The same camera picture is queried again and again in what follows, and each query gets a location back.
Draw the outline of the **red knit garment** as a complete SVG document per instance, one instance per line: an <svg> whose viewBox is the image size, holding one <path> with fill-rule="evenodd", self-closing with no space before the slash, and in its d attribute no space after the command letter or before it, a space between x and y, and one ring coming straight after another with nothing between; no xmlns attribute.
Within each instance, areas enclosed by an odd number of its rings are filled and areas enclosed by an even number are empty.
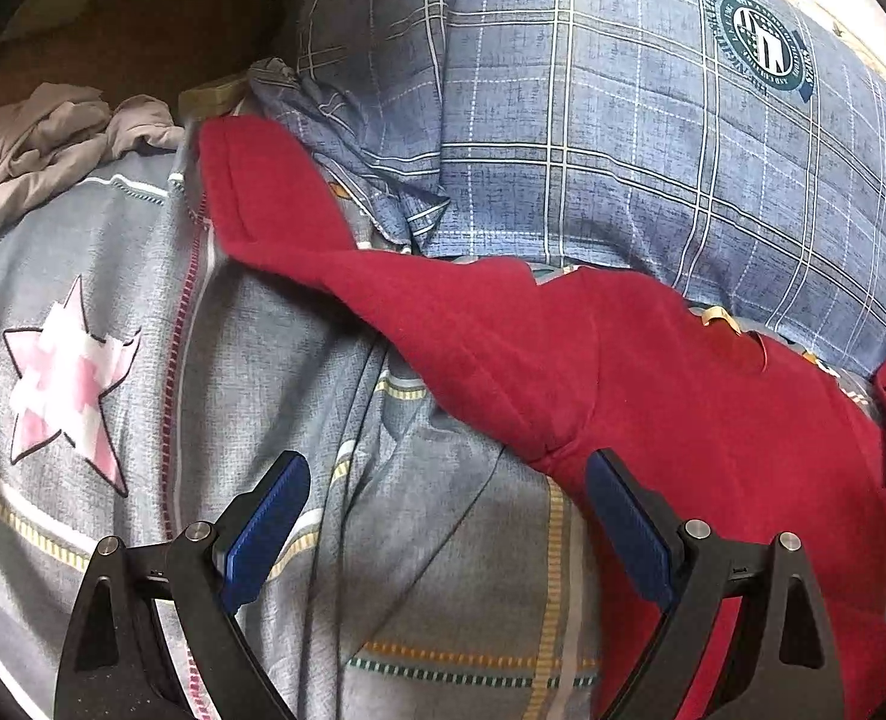
<svg viewBox="0 0 886 720"><path fill-rule="evenodd" d="M840 652L846 711L886 717L886 361L868 415L778 341L703 322L633 271L539 281L524 262L454 263L356 245L280 125L208 121L202 181L231 259L340 299L454 418L578 504L597 449L728 538L799 535Z"/></svg>

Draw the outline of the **blue plaid pillow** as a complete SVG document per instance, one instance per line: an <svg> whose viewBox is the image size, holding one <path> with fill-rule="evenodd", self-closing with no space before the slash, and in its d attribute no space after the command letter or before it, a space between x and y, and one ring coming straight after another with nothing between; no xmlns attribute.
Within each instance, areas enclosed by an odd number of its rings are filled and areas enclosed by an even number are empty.
<svg viewBox="0 0 886 720"><path fill-rule="evenodd" d="M285 0L249 83L381 236L886 360L886 81L788 0Z"/></svg>

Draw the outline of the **grey crumpled cloth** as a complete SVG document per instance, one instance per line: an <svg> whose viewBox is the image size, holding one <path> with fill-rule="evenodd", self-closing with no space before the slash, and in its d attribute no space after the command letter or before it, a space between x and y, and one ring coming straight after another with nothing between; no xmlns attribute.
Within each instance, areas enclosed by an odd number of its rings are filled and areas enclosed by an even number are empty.
<svg viewBox="0 0 886 720"><path fill-rule="evenodd" d="M168 104L137 94L116 107L91 86L43 83L0 107L0 231L129 151L173 151Z"/></svg>

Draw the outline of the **grey patterned bed sheet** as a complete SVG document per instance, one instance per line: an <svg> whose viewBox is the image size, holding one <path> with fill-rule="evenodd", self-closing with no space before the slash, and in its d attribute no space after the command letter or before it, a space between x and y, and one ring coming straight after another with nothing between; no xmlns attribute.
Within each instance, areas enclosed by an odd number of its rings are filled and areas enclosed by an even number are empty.
<svg viewBox="0 0 886 720"><path fill-rule="evenodd" d="M100 539L310 495L238 622L301 718L594 718L660 611L593 505L451 416L340 299L231 259L199 137L0 232L0 681L47 718Z"/></svg>

